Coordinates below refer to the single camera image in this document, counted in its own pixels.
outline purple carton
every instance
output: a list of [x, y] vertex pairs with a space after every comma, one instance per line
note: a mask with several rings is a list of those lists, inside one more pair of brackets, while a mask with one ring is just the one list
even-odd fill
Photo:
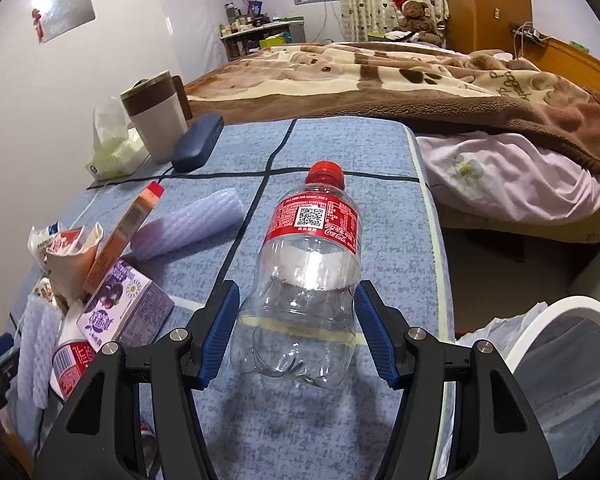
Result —
[[95, 351], [114, 340], [126, 346], [142, 346], [154, 340], [173, 305], [152, 280], [118, 260], [87, 303], [77, 325]]

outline blue tablecloth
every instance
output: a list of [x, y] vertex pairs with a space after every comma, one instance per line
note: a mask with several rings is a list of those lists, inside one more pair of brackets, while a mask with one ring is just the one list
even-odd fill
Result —
[[[364, 227], [363, 279], [371, 280], [385, 303], [400, 308], [412, 326], [451, 340], [452, 304], [436, 210], [416, 140], [399, 123], [336, 117], [226, 126], [200, 170], [175, 175], [168, 164], [149, 159], [132, 178], [106, 187], [94, 184], [62, 220], [72, 224], [93, 201], [80, 224], [99, 221], [108, 233], [147, 181], [163, 175], [165, 193], [151, 219], [235, 187], [253, 210], [244, 236], [237, 237], [235, 226], [139, 264], [138, 269], [168, 294], [204, 303], [224, 265], [225, 277], [240, 286], [244, 298], [277, 201], [299, 186], [318, 160], [333, 160], [346, 172], [346, 191]], [[16, 322], [38, 277], [32, 270], [22, 287], [12, 311]], [[190, 315], [190, 310], [176, 307], [160, 334], [184, 326]], [[15, 388], [10, 395], [10, 417], [33, 450], [43, 443], [59, 402], [52, 394], [42, 414], [16, 400]], [[240, 376], [230, 367], [227, 353], [218, 377], [194, 398], [219, 478], [342, 480], [375, 475], [400, 392], [378, 378], [368, 348], [359, 345], [345, 381], [331, 391], [260, 375]], [[141, 390], [141, 405], [151, 422], [148, 385]], [[447, 402], [446, 431], [449, 423]]]

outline red bottle cap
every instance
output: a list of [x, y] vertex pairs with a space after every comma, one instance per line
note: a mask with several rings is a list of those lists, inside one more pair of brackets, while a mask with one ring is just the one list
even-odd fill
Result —
[[335, 162], [328, 160], [316, 162], [309, 170], [304, 183], [314, 184], [316, 182], [330, 184], [344, 191], [344, 173], [342, 172], [342, 168]]

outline blanket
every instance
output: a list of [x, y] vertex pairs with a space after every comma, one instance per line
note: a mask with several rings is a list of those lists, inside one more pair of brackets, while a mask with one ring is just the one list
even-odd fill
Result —
[[400, 121], [418, 133], [519, 133], [600, 174], [600, 94], [501, 51], [412, 44], [274, 46], [186, 86], [194, 116], [227, 124], [336, 115]]

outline tile floor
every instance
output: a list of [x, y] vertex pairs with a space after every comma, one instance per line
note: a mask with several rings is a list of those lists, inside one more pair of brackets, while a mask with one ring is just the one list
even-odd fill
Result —
[[572, 247], [542, 238], [514, 237], [518, 253], [522, 244], [525, 253], [524, 262], [516, 262], [511, 251], [507, 256], [503, 251], [498, 254], [501, 238], [506, 245], [506, 237], [510, 235], [443, 230], [456, 331], [472, 332], [494, 317], [516, 316], [539, 301], [551, 304], [568, 296]]

